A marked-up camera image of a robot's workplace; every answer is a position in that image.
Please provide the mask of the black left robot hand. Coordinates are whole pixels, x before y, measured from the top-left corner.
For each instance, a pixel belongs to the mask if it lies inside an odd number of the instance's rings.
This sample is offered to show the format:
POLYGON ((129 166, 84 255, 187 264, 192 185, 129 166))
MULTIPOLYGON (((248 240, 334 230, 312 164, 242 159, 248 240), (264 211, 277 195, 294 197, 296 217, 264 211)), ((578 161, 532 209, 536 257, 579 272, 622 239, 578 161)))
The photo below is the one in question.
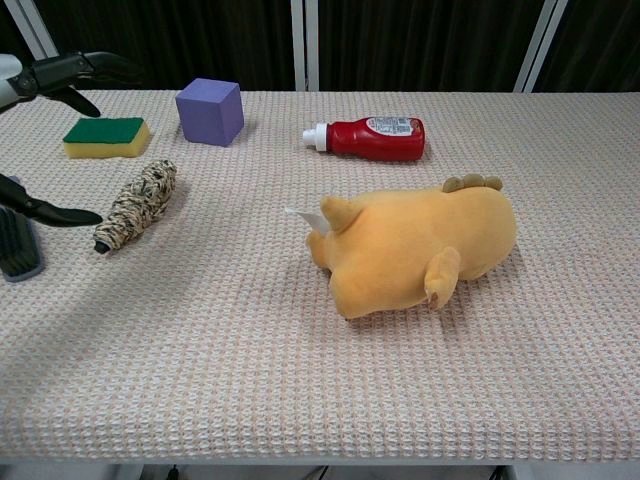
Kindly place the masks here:
MULTIPOLYGON (((141 81, 143 68, 131 60, 106 51, 71 52, 36 60, 25 66, 12 54, 1 55, 1 111, 37 97, 62 102, 78 113, 97 118, 100 110, 73 88, 84 78, 112 80, 124 84, 141 81)), ((1 205, 51 227, 92 226, 102 217, 92 211, 57 207, 30 196, 13 179, 1 177, 1 205)))

